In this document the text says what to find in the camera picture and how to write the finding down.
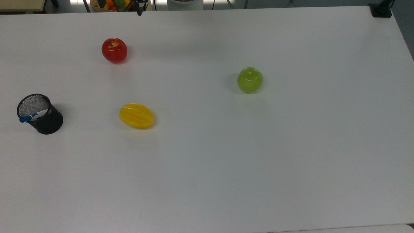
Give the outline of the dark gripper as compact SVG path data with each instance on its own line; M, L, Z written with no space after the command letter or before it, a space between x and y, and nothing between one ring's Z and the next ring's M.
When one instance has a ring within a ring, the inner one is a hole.
M142 15L143 5L147 4L148 2L148 0L134 0L134 3L136 4L136 12L138 15Z

